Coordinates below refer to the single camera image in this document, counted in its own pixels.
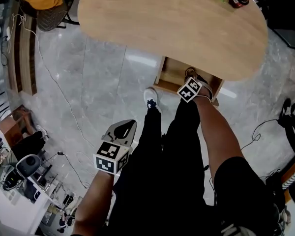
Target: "gray marble floor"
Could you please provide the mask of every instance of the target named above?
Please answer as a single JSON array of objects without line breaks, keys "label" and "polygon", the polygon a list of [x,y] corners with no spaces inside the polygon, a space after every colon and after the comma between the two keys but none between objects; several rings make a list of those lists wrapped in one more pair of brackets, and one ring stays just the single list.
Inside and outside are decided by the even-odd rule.
[{"label": "gray marble floor", "polygon": [[[31,109],[35,122],[50,136],[45,145],[47,153],[52,156],[63,151],[81,180],[91,182],[96,174],[92,154],[100,146],[101,135],[109,125],[135,119],[138,122],[135,141],[138,141],[146,114],[143,91],[153,84],[161,57],[99,42],[71,25],[67,25],[67,29],[38,31],[38,38],[46,65],[36,43],[38,93],[29,96],[22,92],[20,98],[13,95],[11,105],[23,103]],[[175,116],[179,97],[162,91],[158,93],[163,112],[162,131],[166,133]],[[231,125],[240,145],[244,146],[251,142],[252,132],[258,124],[278,117],[286,97],[295,100],[295,50],[289,49],[269,30],[268,48],[260,70],[247,80],[225,82],[218,95],[219,111]],[[256,173],[264,176],[283,167],[292,158],[293,151],[284,129],[275,121],[266,123],[259,131],[260,140],[246,147],[243,153]],[[201,130],[199,136],[204,164],[207,164]],[[59,174],[64,184],[83,196],[86,190],[66,158],[56,156],[51,162],[52,171]],[[209,177],[207,171],[205,199],[212,204]]]}]

